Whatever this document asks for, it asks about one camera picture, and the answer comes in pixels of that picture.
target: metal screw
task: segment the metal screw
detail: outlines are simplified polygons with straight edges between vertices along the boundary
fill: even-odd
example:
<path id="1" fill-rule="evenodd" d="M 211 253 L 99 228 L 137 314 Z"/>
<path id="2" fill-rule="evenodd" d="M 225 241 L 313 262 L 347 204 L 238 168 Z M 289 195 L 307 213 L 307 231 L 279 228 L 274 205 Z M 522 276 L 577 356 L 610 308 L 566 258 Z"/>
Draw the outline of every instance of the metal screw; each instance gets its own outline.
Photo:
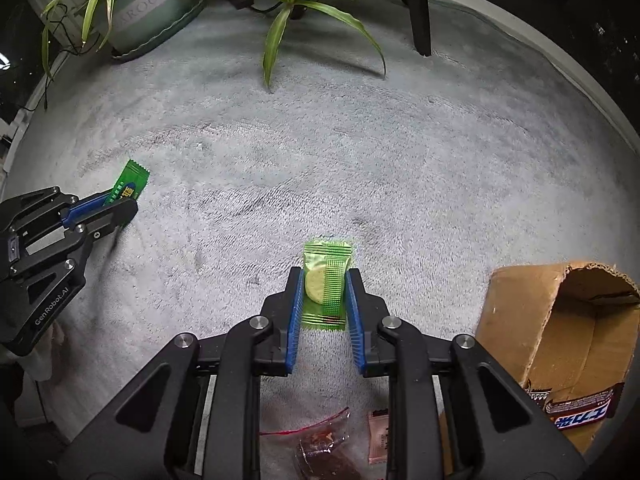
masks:
<path id="1" fill-rule="evenodd" d="M 402 325 L 402 319 L 396 316 L 385 316 L 382 318 L 382 326 L 385 328 L 398 328 Z"/>
<path id="2" fill-rule="evenodd" d="M 476 344 L 476 340 L 469 334 L 460 334 L 456 336 L 456 344 L 460 348 L 469 349 L 473 348 L 473 346 Z"/>
<path id="3" fill-rule="evenodd" d="M 191 346 L 191 343 L 193 343 L 193 335 L 187 332 L 178 334 L 176 337 L 174 337 L 174 344 L 178 348 L 188 348 Z"/>
<path id="4" fill-rule="evenodd" d="M 269 324 L 269 318 L 264 316 L 253 316 L 249 321 L 249 325 L 251 328 L 255 328 L 256 330 L 262 330 Z"/>

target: fuzzy carpet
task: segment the fuzzy carpet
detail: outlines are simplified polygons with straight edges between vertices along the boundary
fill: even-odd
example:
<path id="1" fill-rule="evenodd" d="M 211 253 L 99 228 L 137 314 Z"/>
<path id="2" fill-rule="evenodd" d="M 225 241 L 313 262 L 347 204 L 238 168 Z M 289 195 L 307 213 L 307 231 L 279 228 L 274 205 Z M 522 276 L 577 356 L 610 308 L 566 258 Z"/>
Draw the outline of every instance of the fuzzy carpet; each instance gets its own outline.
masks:
<path id="1" fill-rule="evenodd" d="M 68 347 L 43 391 L 66 436 L 176 333 L 256 314 L 313 237 L 351 240 L 367 290 L 447 338 L 474 331 L 495 267 L 593 259 L 640 282 L 638 158 L 540 54 L 432 3 L 424 58 L 400 0 L 324 1 L 363 20 L 386 78 L 363 37 L 308 12 L 287 28 L 268 92 L 271 20 L 212 0 L 141 59 L 72 59 L 50 87 L 6 197 L 53 185 L 85 196 L 129 158 L 151 171 L 140 212 L 117 244 L 96 245 L 59 318 Z M 347 334 L 301 339 L 295 374 L 263 381 L 262 428 L 350 406 L 364 471 L 383 382 L 356 374 Z M 262 459 L 266 480 L 292 478 L 268 446 Z"/>

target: green candy wrapper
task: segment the green candy wrapper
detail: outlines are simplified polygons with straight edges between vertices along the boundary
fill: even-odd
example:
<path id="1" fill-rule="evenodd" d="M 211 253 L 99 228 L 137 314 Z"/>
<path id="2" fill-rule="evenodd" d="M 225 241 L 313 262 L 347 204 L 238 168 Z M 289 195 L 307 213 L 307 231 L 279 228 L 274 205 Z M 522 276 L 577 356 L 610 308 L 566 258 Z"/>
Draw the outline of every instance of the green candy wrapper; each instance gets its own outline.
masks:
<path id="1" fill-rule="evenodd" d="M 149 172 L 130 158 L 116 183 L 113 185 L 111 194 L 104 203 L 108 204 L 115 200 L 128 197 L 137 200 L 142 190 L 145 189 L 148 179 Z"/>
<path id="2" fill-rule="evenodd" d="M 312 240 L 305 244 L 304 325 L 344 330 L 344 273 L 352 256 L 353 248 L 345 241 Z"/>

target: open cardboard box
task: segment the open cardboard box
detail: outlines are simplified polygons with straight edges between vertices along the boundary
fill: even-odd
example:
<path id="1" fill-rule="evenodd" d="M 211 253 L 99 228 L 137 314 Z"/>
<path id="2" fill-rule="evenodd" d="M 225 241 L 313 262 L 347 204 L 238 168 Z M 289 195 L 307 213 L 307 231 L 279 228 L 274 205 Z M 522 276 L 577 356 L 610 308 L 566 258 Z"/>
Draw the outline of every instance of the open cardboard box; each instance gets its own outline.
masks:
<path id="1" fill-rule="evenodd" d="M 640 324 L 640 292 L 593 262 L 497 269 L 476 339 L 546 402 L 595 394 L 625 380 Z M 564 430 L 585 452 L 603 420 Z"/>

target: plant pot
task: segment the plant pot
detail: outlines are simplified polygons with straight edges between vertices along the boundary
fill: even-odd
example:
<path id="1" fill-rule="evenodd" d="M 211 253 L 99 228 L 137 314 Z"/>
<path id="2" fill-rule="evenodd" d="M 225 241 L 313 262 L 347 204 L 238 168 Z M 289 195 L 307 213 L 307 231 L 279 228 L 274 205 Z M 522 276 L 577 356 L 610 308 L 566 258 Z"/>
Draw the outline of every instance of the plant pot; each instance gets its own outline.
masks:
<path id="1" fill-rule="evenodd" d="M 115 0 L 108 41 L 117 52 L 124 54 L 148 43 L 163 31 L 165 40 L 171 35 L 166 30 L 192 7 L 192 0 Z M 103 0 L 102 9 L 96 10 L 95 27 L 101 34 L 107 33 L 106 0 Z"/>

